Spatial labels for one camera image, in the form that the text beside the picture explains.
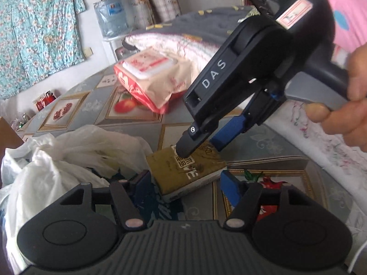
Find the blue circle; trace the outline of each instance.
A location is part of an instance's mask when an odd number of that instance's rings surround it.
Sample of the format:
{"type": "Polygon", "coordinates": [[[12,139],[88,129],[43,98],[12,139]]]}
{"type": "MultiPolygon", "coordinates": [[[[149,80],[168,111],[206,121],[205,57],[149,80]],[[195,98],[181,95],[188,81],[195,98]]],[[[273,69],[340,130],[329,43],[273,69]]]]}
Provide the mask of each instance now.
{"type": "Polygon", "coordinates": [[[344,14],[342,14],[340,11],[335,10],[334,11],[334,18],[336,23],[344,30],[349,31],[349,25],[348,22],[346,21],[346,18],[344,16],[344,14]]]}

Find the human hand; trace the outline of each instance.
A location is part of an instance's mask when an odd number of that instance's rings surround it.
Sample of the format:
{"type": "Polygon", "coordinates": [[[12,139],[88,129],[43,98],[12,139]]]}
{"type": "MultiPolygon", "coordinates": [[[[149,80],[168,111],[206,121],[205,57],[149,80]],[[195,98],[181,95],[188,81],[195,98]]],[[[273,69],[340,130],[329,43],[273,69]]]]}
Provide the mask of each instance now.
{"type": "Polygon", "coordinates": [[[367,152],[367,44],[351,54],[347,69],[350,102],[334,112],[321,103],[308,104],[305,110],[311,121],[321,123],[326,134],[342,134],[346,145],[367,152]]]}

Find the wall outlet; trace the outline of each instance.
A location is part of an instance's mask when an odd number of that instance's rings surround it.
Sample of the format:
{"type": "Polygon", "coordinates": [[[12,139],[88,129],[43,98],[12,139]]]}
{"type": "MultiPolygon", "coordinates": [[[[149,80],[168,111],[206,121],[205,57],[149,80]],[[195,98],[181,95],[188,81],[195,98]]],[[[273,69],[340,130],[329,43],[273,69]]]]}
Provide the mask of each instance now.
{"type": "Polygon", "coordinates": [[[85,47],[85,48],[83,49],[83,53],[84,53],[84,56],[85,56],[86,58],[89,58],[90,56],[92,56],[92,55],[93,55],[93,51],[92,51],[92,49],[91,49],[90,47],[85,47]]]}

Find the plaid fabric panel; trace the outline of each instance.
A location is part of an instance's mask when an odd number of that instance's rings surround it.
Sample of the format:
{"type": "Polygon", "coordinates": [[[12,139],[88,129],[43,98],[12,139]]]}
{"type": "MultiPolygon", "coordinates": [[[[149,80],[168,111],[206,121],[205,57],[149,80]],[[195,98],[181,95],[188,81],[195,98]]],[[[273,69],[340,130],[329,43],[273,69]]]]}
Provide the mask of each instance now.
{"type": "Polygon", "coordinates": [[[139,29],[156,23],[149,0],[129,0],[134,12],[134,22],[139,29]]]}
{"type": "Polygon", "coordinates": [[[178,0],[150,0],[150,2],[155,10],[157,23],[173,20],[182,14],[178,0]]]}

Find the ribbed black surface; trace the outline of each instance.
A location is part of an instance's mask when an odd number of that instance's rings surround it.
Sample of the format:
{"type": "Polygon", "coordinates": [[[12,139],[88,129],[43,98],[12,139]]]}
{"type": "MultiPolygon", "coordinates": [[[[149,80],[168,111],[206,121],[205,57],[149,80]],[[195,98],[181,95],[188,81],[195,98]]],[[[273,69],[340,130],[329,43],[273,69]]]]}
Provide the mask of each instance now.
{"type": "Polygon", "coordinates": [[[51,272],[30,267],[25,275],[342,275],[340,268],[297,272],[261,257],[246,236],[221,229],[217,221],[155,221],[142,232],[127,234],[116,251],[92,267],[51,272]]]}

